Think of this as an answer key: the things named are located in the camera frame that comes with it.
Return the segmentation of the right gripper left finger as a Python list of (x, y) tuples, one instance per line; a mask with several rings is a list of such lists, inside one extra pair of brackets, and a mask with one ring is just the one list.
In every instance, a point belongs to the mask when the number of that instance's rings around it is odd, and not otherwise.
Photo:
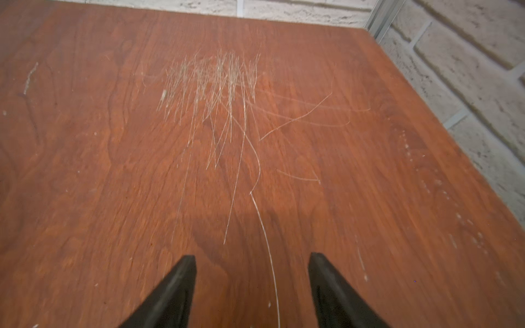
[(196, 285), (196, 257), (184, 255), (121, 327), (187, 327)]

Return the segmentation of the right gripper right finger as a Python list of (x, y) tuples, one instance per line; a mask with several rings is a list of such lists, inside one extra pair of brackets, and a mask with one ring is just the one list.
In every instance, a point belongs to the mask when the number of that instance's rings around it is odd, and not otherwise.
[(320, 327), (388, 326), (322, 253), (310, 254), (308, 274)]

